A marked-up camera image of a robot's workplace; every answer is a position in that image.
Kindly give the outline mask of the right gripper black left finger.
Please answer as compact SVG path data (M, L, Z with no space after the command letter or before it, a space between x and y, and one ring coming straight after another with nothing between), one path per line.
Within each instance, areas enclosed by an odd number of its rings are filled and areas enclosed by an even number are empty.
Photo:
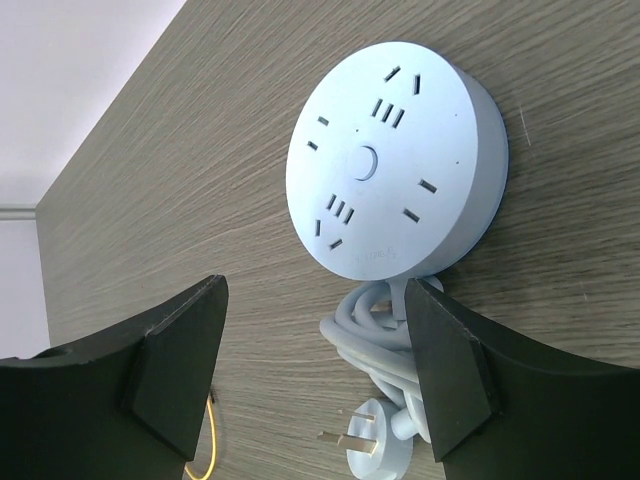
M227 313L212 275L126 320L1 363L5 479L179 479L193 460Z

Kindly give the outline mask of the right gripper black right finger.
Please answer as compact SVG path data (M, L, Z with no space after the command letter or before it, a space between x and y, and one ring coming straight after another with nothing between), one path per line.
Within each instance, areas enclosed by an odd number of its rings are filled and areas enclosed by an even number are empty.
M556 349L423 280L406 313L434 458L449 479L635 479L639 372Z

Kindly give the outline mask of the light blue cable holder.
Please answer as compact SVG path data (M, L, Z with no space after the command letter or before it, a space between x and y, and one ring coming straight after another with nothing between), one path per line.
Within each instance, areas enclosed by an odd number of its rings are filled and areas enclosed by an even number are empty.
M509 146L498 105L438 53L392 41L338 63L306 101L290 140L286 199L311 256L356 287L320 332L381 391L350 413L342 448L358 479L400 479L430 436L404 295L438 284L494 219Z

